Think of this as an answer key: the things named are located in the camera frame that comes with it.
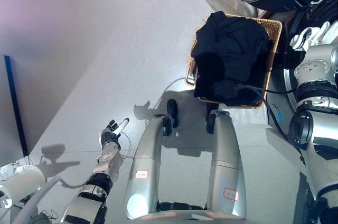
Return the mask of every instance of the black clothing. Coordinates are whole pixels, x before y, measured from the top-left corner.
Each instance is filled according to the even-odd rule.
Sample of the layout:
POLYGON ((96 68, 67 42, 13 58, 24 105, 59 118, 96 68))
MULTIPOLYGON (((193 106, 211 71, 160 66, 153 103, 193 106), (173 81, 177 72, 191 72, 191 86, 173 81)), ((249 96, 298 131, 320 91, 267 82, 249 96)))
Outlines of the black clothing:
POLYGON ((270 42, 266 30, 256 21, 212 13, 196 32, 191 52, 199 71, 195 96, 228 106, 254 105, 257 95, 237 90, 236 82, 262 87, 270 42))

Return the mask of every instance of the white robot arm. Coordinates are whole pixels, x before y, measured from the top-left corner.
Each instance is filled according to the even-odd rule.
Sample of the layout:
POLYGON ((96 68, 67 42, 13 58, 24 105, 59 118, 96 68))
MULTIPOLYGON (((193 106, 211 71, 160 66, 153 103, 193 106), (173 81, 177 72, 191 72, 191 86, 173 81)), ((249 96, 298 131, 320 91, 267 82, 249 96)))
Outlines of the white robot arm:
MULTIPOLYGON (((321 223, 336 223, 338 213, 338 44, 311 46, 294 71, 297 110, 291 119, 288 141, 299 150, 321 223)), ((270 140, 287 159, 300 166, 300 155, 270 140)))

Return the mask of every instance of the label sticker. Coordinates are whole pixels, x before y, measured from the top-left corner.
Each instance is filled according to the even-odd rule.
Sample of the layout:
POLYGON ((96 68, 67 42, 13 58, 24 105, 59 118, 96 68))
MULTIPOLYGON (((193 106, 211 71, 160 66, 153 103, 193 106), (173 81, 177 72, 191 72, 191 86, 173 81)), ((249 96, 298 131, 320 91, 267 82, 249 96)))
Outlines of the label sticker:
POLYGON ((233 201, 239 200, 239 193, 236 190, 230 188, 224 188, 224 197, 233 201))
POLYGON ((137 179, 147 179, 148 178, 148 171, 147 170, 137 170, 136 171, 136 178, 137 179))
POLYGON ((142 220, 163 219, 163 218, 176 217, 177 215, 178 215, 177 212, 163 211, 163 212, 157 212, 157 213, 146 215, 145 217, 142 218, 142 220))

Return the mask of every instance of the wicker basket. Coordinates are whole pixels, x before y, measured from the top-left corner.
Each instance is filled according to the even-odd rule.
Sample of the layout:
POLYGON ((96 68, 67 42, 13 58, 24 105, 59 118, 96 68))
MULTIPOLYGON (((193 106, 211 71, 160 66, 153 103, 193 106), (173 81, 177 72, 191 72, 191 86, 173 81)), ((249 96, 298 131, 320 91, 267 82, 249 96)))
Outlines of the wicker basket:
MULTIPOLYGON (((229 15, 229 14, 227 14, 226 16, 227 17, 241 17, 241 16, 229 15)), ((256 22, 258 22, 259 24, 261 24, 264 27, 264 29, 267 31, 269 38, 273 42, 273 45, 271 47, 270 53, 269 53, 268 58, 267 58, 267 71, 265 73, 264 86, 263 86, 263 88, 266 89, 267 86, 269 85, 270 74, 271 74, 271 70, 272 70, 272 67, 273 67, 273 62, 274 62, 275 53, 276 53, 276 50, 277 50, 279 37, 280 37, 280 34, 281 34, 282 24, 281 24, 280 21, 273 21, 273 20, 268 20, 268 19, 260 19, 260 18, 249 18, 249 19, 253 19, 256 22)), ((194 48, 196 43, 197 43, 197 40, 196 40, 196 35, 195 35, 195 39, 194 39, 192 49, 194 48)), ((196 82, 197 76, 198 76, 198 68, 195 64, 195 60, 191 56, 189 56, 189 58, 187 60, 187 71, 186 71, 186 75, 185 75, 185 84, 187 84, 190 87, 195 88, 195 82, 196 82)), ((222 102, 216 102, 216 101, 213 101, 213 100, 206 99, 204 97, 199 97, 199 99, 201 101, 210 102, 210 103, 214 103, 214 104, 223 104, 222 102)), ((253 109, 253 108, 261 108, 262 106, 263 106, 263 102, 260 101, 255 106, 245 106, 245 105, 243 105, 243 106, 228 106, 228 107, 229 108, 253 109)))

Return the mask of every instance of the grey floor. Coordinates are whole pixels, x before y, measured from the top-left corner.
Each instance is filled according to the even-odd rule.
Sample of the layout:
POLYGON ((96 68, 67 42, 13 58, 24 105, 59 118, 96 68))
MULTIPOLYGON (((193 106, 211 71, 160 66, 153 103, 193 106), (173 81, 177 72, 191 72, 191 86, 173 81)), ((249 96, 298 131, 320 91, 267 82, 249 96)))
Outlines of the grey floor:
MULTIPOLYGON (((203 206, 212 136, 205 104, 184 85, 205 0, 0 0, 0 51, 14 77, 31 160, 51 178, 83 183, 100 153, 99 132, 130 118, 133 155, 146 122, 179 104, 180 126, 163 141, 160 201, 203 206)), ((230 110, 242 154, 249 223, 292 223, 298 171, 266 141, 266 111, 230 110)), ((120 138, 123 153, 128 149, 120 138)), ((108 199, 107 223, 125 223, 125 159, 108 199)), ((76 190, 55 186, 39 204, 61 216, 76 190)))

